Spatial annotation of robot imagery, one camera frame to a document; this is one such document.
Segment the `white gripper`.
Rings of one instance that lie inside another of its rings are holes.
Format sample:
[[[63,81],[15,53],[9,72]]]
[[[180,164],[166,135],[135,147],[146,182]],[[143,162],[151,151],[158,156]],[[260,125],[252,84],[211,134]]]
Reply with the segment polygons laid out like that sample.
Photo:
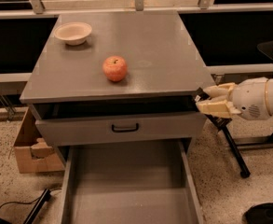
[[[227,100],[205,100],[196,102],[198,111],[205,115],[229,119],[233,115],[240,115],[246,120],[266,120],[270,118],[266,107],[266,83],[265,77],[247,79],[238,85],[234,82],[214,85],[203,91],[211,98],[229,97]]]

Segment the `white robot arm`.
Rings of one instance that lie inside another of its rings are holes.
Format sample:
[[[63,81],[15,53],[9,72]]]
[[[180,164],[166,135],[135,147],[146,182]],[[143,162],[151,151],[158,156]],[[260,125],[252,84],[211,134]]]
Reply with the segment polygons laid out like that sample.
[[[230,119],[238,115],[246,120],[273,117],[273,78],[247,79],[239,84],[225,83],[203,90],[208,98],[199,100],[200,113]]]

